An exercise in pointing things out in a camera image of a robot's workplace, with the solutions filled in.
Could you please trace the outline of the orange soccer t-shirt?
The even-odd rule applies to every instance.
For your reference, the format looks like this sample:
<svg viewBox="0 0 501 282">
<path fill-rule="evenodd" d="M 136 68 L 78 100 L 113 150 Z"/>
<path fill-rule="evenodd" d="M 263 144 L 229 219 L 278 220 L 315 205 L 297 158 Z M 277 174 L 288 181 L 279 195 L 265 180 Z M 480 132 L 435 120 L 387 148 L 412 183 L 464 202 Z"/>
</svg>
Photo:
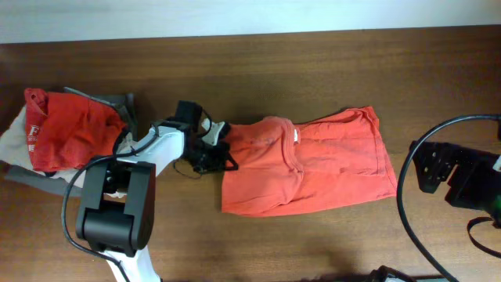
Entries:
<svg viewBox="0 0 501 282">
<path fill-rule="evenodd" d="M 265 117 L 232 125 L 238 164 L 222 180 L 224 213 L 300 215 L 395 197 L 397 179 L 372 107 L 294 124 Z"/>
</svg>

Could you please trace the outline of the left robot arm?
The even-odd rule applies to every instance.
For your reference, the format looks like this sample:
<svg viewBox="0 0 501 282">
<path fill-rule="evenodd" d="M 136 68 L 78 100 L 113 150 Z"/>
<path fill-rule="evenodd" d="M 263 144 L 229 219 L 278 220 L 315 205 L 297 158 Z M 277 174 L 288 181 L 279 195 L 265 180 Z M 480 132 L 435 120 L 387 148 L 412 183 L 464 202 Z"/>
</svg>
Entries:
<svg viewBox="0 0 501 282">
<path fill-rule="evenodd" d="M 152 123 L 136 145 L 96 157 L 81 168 L 84 185 L 74 236 L 76 249 L 108 262 L 118 281 L 159 281 L 147 244 L 156 180 L 169 165 L 187 161 L 197 176 L 235 171 L 239 165 L 224 142 L 231 126 L 214 122 L 199 104 L 181 100 L 175 115 Z"/>
</svg>

